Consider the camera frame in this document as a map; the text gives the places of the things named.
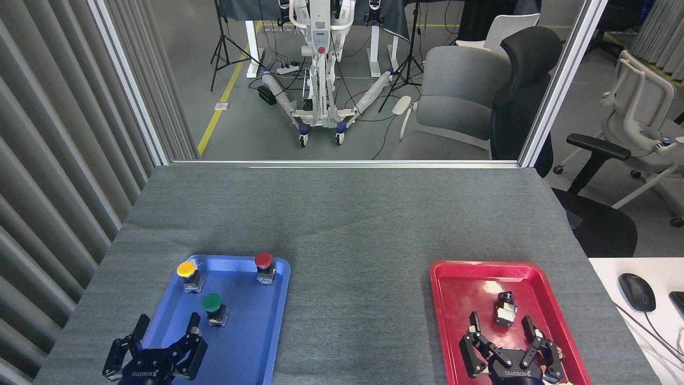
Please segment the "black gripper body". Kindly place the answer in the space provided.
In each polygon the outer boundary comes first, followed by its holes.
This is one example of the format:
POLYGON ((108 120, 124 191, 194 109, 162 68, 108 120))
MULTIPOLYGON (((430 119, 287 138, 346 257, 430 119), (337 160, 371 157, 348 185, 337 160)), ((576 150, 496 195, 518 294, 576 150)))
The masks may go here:
POLYGON ((523 368, 522 360, 526 352, 520 349, 504 349, 504 355, 511 360, 507 368, 494 357, 489 359, 489 378, 492 384, 543 384, 542 370, 537 363, 523 368))
POLYGON ((171 384, 175 363, 166 349, 144 349, 141 360, 131 360, 122 370, 119 384, 171 384))

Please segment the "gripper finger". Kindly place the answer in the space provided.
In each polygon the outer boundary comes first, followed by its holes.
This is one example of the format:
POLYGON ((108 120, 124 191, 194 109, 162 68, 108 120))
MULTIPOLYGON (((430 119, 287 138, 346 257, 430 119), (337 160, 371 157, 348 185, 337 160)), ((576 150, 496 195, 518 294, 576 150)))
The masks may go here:
POLYGON ((521 324, 530 346, 520 361, 520 367, 530 368, 535 363, 535 356, 539 353, 540 363, 545 366, 542 369, 541 378, 547 382, 559 382, 564 377, 564 371, 557 344, 545 337, 545 334, 533 324, 532 317, 524 316, 521 324))
POLYGON ((468 376, 476 378, 482 374, 489 375, 489 370, 493 368, 495 362, 506 367, 506 354, 482 334, 476 311, 471 312, 469 321, 468 331, 459 342, 460 353, 468 376))
POLYGON ((201 317, 197 312, 190 316, 186 332, 176 343, 166 348, 166 358, 171 362, 170 377, 195 380, 208 348, 207 341, 200 336, 201 317))
POLYGON ((103 368, 103 376, 110 382, 115 382, 124 377, 123 371, 125 369, 142 365, 142 339, 150 321, 151 319, 146 314, 140 314, 134 331, 124 338, 117 338, 112 342, 103 368))

